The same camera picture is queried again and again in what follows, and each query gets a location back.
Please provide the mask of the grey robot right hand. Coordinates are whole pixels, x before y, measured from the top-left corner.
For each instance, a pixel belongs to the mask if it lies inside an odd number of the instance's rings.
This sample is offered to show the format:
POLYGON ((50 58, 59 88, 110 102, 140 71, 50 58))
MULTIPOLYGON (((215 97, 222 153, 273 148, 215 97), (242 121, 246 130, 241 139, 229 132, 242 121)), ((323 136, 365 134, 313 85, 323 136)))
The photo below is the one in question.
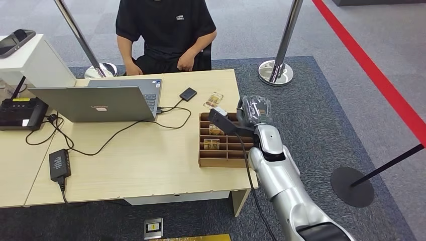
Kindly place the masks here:
POLYGON ((272 124, 270 100, 258 95, 242 97, 237 105, 237 120, 240 125, 249 128, 272 124))

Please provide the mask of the person's right hand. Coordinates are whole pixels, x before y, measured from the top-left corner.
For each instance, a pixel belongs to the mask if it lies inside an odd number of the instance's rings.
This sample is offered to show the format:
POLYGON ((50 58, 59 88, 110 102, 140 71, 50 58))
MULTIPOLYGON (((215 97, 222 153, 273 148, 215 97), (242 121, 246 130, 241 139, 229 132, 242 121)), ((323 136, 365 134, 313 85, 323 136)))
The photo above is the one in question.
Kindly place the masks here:
POLYGON ((125 63, 125 70, 127 76, 143 75, 143 71, 133 61, 125 63))

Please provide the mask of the person's left hand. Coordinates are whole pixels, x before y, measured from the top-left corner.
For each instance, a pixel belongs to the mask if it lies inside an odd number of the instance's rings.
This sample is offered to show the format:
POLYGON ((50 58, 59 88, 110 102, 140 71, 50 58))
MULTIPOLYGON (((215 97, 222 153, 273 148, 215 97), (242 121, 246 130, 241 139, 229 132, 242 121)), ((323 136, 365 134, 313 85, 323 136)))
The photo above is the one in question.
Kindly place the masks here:
POLYGON ((190 71, 192 71, 196 55, 197 55, 196 51, 194 51, 192 49, 188 49, 179 58, 179 60, 177 62, 177 69, 179 71, 184 71, 184 72, 190 72, 190 71))

